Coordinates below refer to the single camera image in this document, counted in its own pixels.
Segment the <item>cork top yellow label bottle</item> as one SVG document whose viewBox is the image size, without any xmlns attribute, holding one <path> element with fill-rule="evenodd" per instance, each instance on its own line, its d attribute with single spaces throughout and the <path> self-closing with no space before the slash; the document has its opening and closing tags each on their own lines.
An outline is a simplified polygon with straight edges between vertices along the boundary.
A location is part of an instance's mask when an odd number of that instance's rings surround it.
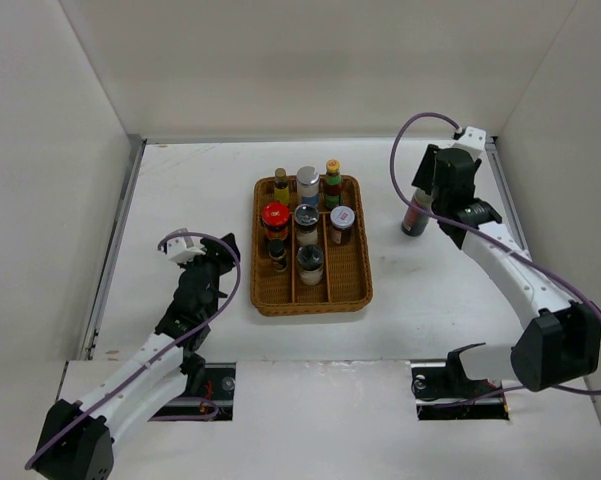
<svg viewBox="0 0 601 480">
<path fill-rule="evenodd" d="M 274 200 L 285 206 L 290 205 L 289 183 L 284 168 L 277 168 L 274 173 Z"/>
</svg>

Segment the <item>yellow cap green label bottle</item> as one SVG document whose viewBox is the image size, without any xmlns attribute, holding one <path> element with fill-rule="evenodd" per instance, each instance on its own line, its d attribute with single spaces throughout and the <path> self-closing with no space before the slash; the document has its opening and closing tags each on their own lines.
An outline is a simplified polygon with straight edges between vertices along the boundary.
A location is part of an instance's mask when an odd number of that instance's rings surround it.
<svg viewBox="0 0 601 480">
<path fill-rule="evenodd" d="M 324 177 L 324 204 L 329 210 L 333 210 L 341 204 L 342 177 L 340 162 L 331 159 L 326 162 L 326 174 Z"/>
</svg>

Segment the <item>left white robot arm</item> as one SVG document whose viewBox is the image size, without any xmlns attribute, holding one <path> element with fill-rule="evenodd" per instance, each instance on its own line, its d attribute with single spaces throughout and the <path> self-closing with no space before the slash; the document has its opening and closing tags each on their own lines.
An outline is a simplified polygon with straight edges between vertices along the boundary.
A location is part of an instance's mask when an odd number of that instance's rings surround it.
<svg viewBox="0 0 601 480">
<path fill-rule="evenodd" d="M 205 361 L 197 351 L 236 295 L 222 292 L 220 279 L 241 271 L 241 254 L 231 233 L 217 238 L 186 229 L 168 234 L 157 248 L 182 270 L 165 314 L 108 379 L 75 401 L 54 403 L 27 470 L 46 479 L 106 479 L 138 427 L 172 399 L 203 390 Z"/>
</svg>

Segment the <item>red lid chili sauce jar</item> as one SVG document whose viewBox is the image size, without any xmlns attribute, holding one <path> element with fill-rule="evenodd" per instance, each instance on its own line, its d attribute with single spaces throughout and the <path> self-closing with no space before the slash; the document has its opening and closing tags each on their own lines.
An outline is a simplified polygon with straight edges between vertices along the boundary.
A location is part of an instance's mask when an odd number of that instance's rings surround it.
<svg viewBox="0 0 601 480">
<path fill-rule="evenodd" d="M 289 207 L 280 202 L 270 202 L 262 210 L 261 223 L 268 241 L 285 242 L 289 235 L 291 212 Z"/>
</svg>

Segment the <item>black cap soy sauce bottle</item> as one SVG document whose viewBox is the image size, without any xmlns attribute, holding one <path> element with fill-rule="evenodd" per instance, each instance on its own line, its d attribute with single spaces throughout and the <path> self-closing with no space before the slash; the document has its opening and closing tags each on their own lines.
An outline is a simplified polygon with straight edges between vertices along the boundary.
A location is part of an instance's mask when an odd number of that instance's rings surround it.
<svg viewBox="0 0 601 480">
<path fill-rule="evenodd" d="M 422 235 L 427 227 L 429 216 L 420 210 L 430 212 L 432 197 L 422 189 L 417 189 L 412 198 L 411 206 L 408 207 L 401 223 L 402 231 L 410 237 Z"/>
</svg>

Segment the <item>small white red lid jar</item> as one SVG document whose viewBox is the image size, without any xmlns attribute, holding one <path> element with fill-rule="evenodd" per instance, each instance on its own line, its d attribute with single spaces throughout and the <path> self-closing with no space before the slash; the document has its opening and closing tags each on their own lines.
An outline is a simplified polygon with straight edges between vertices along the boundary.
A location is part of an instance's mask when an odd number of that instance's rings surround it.
<svg viewBox="0 0 601 480">
<path fill-rule="evenodd" d="M 345 205 L 337 206 L 331 211 L 329 221 L 331 241 L 337 245 L 346 244 L 351 237 L 356 221 L 354 210 Z"/>
</svg>

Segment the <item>black cap spice bottle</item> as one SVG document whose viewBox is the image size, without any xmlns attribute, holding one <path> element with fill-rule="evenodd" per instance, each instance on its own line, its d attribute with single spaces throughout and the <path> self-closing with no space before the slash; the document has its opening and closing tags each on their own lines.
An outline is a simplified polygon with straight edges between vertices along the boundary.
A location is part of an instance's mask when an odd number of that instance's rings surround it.
<svg viewBox="0 0 601 480">
<path fill-rule="evenodd" d="M 270 240 L 268 243 L 268 254 L 275 272 L 281 273 L 287 269 L 286 248 L 282 240 Z"/>
</svg>

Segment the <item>black lid shaker jar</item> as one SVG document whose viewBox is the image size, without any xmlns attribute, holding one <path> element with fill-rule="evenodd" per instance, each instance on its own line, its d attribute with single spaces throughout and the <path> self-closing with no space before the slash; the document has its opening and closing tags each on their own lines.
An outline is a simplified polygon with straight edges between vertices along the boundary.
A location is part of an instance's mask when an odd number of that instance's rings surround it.
<svg viewBox="0 0 601 480">
<path fill-rule="evenodd" d="M 315 244 L 301 246 L 296 255 L 300 281 L 307 286 L 317 285 L 324 273 L 324 252 Z"/>
</svg>

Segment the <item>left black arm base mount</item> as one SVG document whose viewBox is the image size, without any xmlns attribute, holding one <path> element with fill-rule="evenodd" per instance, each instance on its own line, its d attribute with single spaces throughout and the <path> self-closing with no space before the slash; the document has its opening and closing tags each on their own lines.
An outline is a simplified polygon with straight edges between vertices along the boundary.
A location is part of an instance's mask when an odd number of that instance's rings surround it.
<svg viewBox="0 0 601 480">
<path fill-rule="evenodd" d="M 183 364 L 187 383 L 182 394 L 170 400 L 152 421 L 231 421 L 236 391 L 237 365 L 209 363 L 193 354 Z"/>
</svg>

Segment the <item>steel top glass grinder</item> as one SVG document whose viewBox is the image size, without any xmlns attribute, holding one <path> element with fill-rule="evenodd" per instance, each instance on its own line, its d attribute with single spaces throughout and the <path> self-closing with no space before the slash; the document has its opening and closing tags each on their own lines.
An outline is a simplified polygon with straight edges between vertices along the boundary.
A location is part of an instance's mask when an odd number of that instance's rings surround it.
<svg viewBox="0 0 601 480">
<path fill-rule="evenodd" d="M 300 204 L 294 211 L 296 241 L 300 247 L 318 243 L 319 210 L 310 204 Z"/>
</svg>

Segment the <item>silver lid blue label jar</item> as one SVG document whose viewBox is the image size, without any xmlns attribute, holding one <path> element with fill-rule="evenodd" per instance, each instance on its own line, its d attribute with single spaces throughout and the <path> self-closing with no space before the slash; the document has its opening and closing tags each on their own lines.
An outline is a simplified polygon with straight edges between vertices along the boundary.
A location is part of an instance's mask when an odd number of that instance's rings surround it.
<svg viewBox="0 0 601 480">
<path fill-rule="evenodd" d="M 320 175 L 312 166 L 301 167 L 296 174 L 298 202 L 317 207 L 320 197 Z"/>
</svg>

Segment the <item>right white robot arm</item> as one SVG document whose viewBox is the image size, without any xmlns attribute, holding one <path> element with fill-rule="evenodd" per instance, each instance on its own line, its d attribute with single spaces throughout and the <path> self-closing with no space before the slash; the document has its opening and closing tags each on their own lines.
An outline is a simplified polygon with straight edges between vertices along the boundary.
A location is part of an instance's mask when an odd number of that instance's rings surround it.
<svg viewBox="0 0 601 480">
<path fill-rule="evenodd" d="M 521 337 L 512 345 L 462 347 L 444 370 L 444 384 L 463 396 L 482 379 L 516 380 L 537 392 L 586 376 L 598 367 L 601 323 L 530 265 L 501 215 L 475 195 L 478 161 L 458 147 L 428 145 L 413 186 L 432 195 L 441 230 L 471 258 L 515 312 Z"/>
</svg>

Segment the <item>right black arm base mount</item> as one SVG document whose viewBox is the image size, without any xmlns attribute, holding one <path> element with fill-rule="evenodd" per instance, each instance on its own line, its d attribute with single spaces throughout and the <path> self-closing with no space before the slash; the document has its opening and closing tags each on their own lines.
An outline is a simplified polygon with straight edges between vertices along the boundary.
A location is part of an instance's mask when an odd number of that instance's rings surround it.
<svg viewBox="0 0 601 480">
<path fill-rule="evenodd" d="M 470 380 L 460 354 L 478 347 L 470 344 L 452 350 L 444 359 L 411 363 L 411 392 L 420 421 L 509 419 L 499 380 Z"/>
</svg>

